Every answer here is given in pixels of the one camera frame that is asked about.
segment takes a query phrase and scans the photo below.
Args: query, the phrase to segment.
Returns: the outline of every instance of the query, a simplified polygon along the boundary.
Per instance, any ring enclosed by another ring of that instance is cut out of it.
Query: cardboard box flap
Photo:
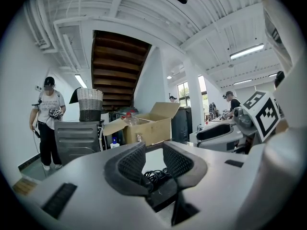
[[[150,113],[162,117],[173,118],[176,115],[179,107],[179,103],[156,102]]]
[[[125,121],[121,119],[116,119],[111,123],[105,125],[103,134],[104,136],[112,135],[113,133],[122,130],[126,126],[128,126],[128,124]]]

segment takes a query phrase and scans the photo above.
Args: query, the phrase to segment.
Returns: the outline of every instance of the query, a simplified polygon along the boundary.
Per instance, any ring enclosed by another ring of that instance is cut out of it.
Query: wall socket
[[[39,87],[38,85],[35,85],[35,90],[42,92],[42,87]]]

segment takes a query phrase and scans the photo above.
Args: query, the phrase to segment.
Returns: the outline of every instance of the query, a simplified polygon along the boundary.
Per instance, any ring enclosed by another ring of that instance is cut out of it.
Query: white cube
[[[244,113],[248,114],[253,121],[263,142],[281,119],[273,94],[267,91],[256,91],[241,106]]]

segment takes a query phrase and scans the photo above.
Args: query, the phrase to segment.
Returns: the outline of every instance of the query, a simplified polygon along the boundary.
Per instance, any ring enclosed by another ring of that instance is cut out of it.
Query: white sneaker
[[[58,170],[58,169],[62,168],[62,165],[61,165],[61,164],[56,164],[56,166],[54,166],[54,168],[55,168],[56,170]]]
[[[50,166],[44,165],[43,163],[42,163],[42,165],[43,165],[45,171],[49,171],[50,170]]]

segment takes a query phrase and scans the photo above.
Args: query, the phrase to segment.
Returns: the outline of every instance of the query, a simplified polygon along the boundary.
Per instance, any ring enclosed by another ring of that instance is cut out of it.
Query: black pants
[[[51,164],[52,155],[52,159],[55,164],[62,164],[58,155],[54,130],[41,122],[38,122],[38,129],[40,134],[39,149],[42,163],[49,166]]]

